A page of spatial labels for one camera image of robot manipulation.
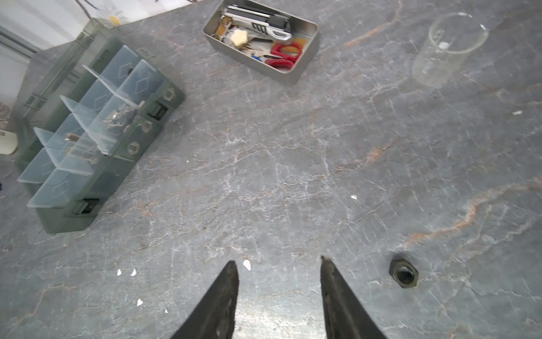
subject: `white fragment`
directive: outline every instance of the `white fragment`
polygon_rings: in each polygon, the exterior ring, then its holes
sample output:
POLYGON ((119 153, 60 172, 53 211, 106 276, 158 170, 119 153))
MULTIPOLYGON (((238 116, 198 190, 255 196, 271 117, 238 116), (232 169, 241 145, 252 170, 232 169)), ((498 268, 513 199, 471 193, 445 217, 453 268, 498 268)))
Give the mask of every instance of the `white fragment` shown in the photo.
POLYGON ((243 266, 250 271, 250 262, 248 260, 243 261, 243 266))
POLYGON ((450 44, 448 42, 442 41, 441 43, 438 44, 438 47, 440 49, 448 49, 448 47, 450 47, 450 44))

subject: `glass beaker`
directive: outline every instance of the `glass beaker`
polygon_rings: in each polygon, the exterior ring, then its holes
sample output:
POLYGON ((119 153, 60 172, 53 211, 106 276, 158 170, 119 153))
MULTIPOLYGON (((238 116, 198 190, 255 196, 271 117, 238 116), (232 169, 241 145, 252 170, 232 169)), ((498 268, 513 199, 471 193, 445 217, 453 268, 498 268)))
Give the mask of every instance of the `glass beaker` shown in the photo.
POLYGON ((466 13, 438 17, 414 60, 412 77, 427 86, 442 84, 488 36, 487 29, 466 13))

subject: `gray metal box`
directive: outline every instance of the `gray metal box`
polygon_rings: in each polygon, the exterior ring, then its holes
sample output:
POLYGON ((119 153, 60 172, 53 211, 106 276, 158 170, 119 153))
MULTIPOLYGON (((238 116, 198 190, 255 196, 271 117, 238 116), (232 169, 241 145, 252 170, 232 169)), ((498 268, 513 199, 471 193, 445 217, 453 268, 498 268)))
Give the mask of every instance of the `gray metal box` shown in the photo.
POLYGON ((308 63, 316 55, 320 46, 320 33, 317 24, 251 0, 224 0, 207 21, 207 24, 203 28, 203 34, 216 50, 223 52, 224 54, 231 56, 235 60, 240 61, 245 65, 263 73, 264 75, 267 75, 270 78, 273 78, 274 80, 286 85, 293 85, 298 82, 301 74, 307 67, 308 63), (305 43, 305 46, 303 47, 301 56, 295 63, 294 67, 287 71, 278 70, 250 56, 247 56, 241 51, 213 38, 212 34, 216 32, 220 24, 222 9, 228 5, 245 5, 261 10, 271 10, 273 12, 277 12, 278 14, 289 17, 294 38, 301 38, 307 41, 305 43))

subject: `metal nut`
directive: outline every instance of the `metal nut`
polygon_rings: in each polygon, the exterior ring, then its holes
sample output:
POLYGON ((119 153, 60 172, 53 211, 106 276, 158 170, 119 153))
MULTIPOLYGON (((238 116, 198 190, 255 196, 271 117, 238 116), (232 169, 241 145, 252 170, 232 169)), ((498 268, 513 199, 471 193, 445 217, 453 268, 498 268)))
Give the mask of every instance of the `metal nut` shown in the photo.
POLYGON ((405 259, 391 261, 390 275, 404 289, 414 287, 418 283, 418 270, 405 259))

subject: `white bottle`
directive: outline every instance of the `white bottle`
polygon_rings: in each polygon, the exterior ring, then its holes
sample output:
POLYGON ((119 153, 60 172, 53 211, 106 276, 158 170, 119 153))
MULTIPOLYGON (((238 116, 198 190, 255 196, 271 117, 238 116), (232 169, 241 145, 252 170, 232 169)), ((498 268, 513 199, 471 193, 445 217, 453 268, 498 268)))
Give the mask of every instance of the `white bottle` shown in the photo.
POLYGON ((17 149, 17 134, 0 130, 0 154, 12 154, 17 149))

